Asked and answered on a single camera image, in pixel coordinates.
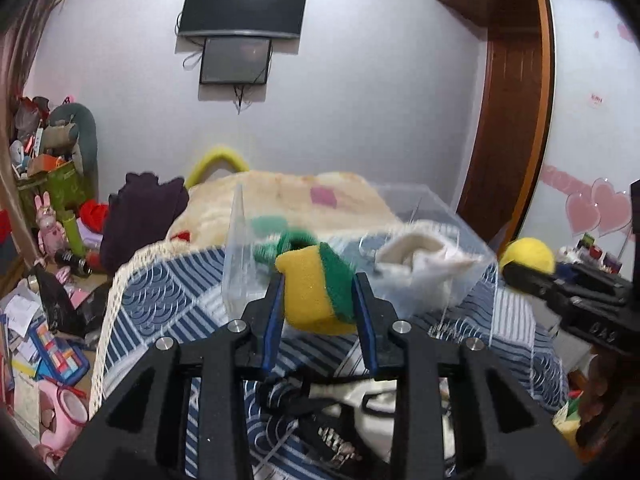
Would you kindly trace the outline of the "black plastic bag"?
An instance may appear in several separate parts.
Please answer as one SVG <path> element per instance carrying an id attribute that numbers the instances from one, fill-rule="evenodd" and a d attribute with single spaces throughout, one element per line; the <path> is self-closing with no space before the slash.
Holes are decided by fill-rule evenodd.
<path id="1" fill-rule="evenodd" d="M 53 335 L 85 340 L 88 336 L 99 333 L 106 315 L 111 282 L 93 289 L 78 307 L 74 307 L 64 286 L 53 274 L 44 270 L 41 264 L 35 264 L 30 275 L 37 280 L 43 312 L 48 329 Z"/>

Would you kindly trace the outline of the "dark purple garment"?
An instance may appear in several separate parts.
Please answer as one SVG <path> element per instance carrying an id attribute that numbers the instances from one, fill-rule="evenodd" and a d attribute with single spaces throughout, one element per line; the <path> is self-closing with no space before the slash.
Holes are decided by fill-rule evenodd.
<path id="1" fill-rule="evenodd" d="M 124 186 L 108 198 L 100 247 L 106 273 L 114 275 L 139 249 L 163 240 L 189 198 L 183 177 L 160 182 L 152 172 L 128 172 Z"/>

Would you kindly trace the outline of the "yellow plush ball face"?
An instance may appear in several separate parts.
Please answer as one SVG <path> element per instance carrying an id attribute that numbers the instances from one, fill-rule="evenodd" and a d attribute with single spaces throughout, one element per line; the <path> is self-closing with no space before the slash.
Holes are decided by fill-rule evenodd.
<path id="1" fill-rule="evenodd" d="M 506 246 L 499 259 L 499 269 L 503 270 L 512 262 L 544 274 L 555 272 L 554 253 L 544 242 L 533 237 L 519 238 Z"/>

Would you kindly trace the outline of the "striped curtain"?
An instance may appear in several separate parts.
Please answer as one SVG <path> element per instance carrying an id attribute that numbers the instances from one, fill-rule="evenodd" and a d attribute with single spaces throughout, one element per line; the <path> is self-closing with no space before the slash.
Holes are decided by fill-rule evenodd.
<path id="1" fill-rule="evenodd" d="M 9 214 L 15 246 L 29 266 L 38 258 L 38 249 L 18 196 L 9 144 L 18 101 L 54 2 L 1 0 L 1 208 Z"/>

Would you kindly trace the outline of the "yellow green sponge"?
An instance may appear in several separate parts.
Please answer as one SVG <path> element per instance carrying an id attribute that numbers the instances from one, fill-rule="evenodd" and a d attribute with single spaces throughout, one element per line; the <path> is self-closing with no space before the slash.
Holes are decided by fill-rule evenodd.
<path id="1" fill-rule="evenodd" d="M 284 276 L 284 316 L 294 330 L 323 336 L 356 332 L 354 269 L 329 244 L 284 252 L 276 259 Z"/>

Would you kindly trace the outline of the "small wall monitor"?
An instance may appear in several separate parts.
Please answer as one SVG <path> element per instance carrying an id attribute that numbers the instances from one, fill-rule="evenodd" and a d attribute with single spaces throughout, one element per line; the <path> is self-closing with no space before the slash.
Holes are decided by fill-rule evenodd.
<path id="1" fill-rule="evenodd" d="M 271 40 L 209 37 L 204 42 L 200 84 L 261 86 L 268 80 Z"/>

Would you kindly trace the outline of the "green storage box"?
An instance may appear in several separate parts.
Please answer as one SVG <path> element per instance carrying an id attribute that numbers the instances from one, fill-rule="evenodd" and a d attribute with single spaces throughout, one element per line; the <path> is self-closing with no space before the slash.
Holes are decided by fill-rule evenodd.
<path id="1" fill-rule="evenodd" d="M 35 196 L 48 192 L 50 203 L 56 212 L 76 210 L 80 205 L 94 197 L 94 188 L 90 177 L 78 174 L 72 162 L 35 177 L 16 182 L 18 197 L 25 217 L 35 221 Z"/>

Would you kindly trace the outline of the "large wall television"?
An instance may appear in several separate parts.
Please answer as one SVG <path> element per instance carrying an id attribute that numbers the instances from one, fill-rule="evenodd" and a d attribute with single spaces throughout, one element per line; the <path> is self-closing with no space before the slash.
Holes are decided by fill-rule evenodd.
<path id="1" fill-rule="evenodd" d="M 306 0 L 184 0 L 178 35 L 296 39 L 305 6 Z"/>

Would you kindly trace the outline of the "black lace band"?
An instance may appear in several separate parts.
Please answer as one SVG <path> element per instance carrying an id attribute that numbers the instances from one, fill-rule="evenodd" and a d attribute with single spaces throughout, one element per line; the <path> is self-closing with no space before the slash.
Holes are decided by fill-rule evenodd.
<path id="1" fill-rule="evenodd" d="M 390 443 L 394 429 L 397 382 L 368 376 L 311 382 L 293 376 L 256 387 L 259 406 L 272 416 L 302 425 L 332 427 L 341 438 Z"/>

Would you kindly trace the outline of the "green knitted cloth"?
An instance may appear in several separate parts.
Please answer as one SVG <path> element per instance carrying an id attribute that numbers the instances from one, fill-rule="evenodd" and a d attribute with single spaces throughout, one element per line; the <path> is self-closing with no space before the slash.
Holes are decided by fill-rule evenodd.
<path id="1" fill-rule="evenodd" d="M 299 250 L 318 243 L 310 231 L 293 226 L 283 216 L 264 214 L 250 220 L 254 235 L 253 257 L 259 270 L 271 272 L 277 258 L 285 252 Z"/>

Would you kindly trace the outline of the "grey plush toy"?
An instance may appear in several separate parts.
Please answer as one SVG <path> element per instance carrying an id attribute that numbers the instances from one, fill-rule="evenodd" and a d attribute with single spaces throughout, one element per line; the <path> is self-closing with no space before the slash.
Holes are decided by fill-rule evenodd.
<path id="1" fill-rule="evenodd" d="M 41 148 L 48 155 L 69 158 L 78 174 L 98 187 L 96 121 L 85 105 L 73 102 L 55 107 L 43 129 Z"/>

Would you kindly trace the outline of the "white cloth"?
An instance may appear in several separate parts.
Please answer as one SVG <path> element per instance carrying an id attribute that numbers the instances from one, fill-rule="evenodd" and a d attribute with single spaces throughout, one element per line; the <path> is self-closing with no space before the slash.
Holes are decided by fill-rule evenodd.
<path id="1" fill-rule="evenodd" d="M 396 307 L 435 310 L 449 304 L 455 280 L 486 262 L 439 232 L 411 231 L 392 237 L 375 252 L 372 287 Z"/>

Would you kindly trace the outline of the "beige patchwork blanket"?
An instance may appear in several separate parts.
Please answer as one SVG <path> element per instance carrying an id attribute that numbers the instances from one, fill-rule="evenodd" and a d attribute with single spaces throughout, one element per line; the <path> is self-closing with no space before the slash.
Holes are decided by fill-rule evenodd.
<path id="1" fill-rule="evenodd" d="M 293 228 L 316 234 L 360 232 L 400 223 L 374 186 L 358 174 L 296 176 L 250 170 L 191 188 L 188 206 L 171 225 L 167 237 L 186 233 L 194 246 L 223 245 L 238 188 L 243 191 L 247 220 L 279 218 Z"/>

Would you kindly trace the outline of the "brown wooden door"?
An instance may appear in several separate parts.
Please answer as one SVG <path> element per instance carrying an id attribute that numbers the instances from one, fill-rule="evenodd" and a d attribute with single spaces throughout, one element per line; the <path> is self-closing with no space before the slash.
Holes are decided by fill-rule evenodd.
<path id="1" fill-rule="evenodd" d="M 480 119 L 457 208 L 486 243 L 502 240 L 511 222 L 532 151 L 540 92 L 538 32 L 492 30 Z"/>

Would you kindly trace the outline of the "clear plastic storage box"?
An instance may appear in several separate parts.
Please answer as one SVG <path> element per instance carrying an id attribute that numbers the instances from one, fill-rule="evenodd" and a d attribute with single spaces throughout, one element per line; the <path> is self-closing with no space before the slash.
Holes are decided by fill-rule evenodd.
<path id="1" fill-rule="evenodd" d="M 333 234 L 314 234 L 318 242 L 329 244 L 355 270 L 367 274 L 371 287 L 374 280 L 374 256 L 392 237 L 411 231 L 434 231 L 449 238 L 466 252 L 483 255 L 487 262 L 478 270 L 470 271 L 465 278 L 454 281 L 452 299 L 443 308 L 416 311 L 395 307 L 401 318 L 412 318 L 423 313 L 433 313 L 442 322 L 446 313 L 468 296 L 468 293 L 484 276 L 494 270 L 496 258 L 487 245 L 466 223 L 430 188 L 424 184 L 372 184 L 386 201 L 387 206 L 400 219 L 398 226 L 365 231 L 338 231 Z M 224 250 L 224 274 L 222 274 L 222 299 L 232 318 L 240 316 L 246 304 L 261 297 L 267 288 L 269 271 L 262 271 L 253 257 L 254 235 L 250 220 L 245 218 L 243 191 L 235 191 L 231 211 L 231 223 Z"/>

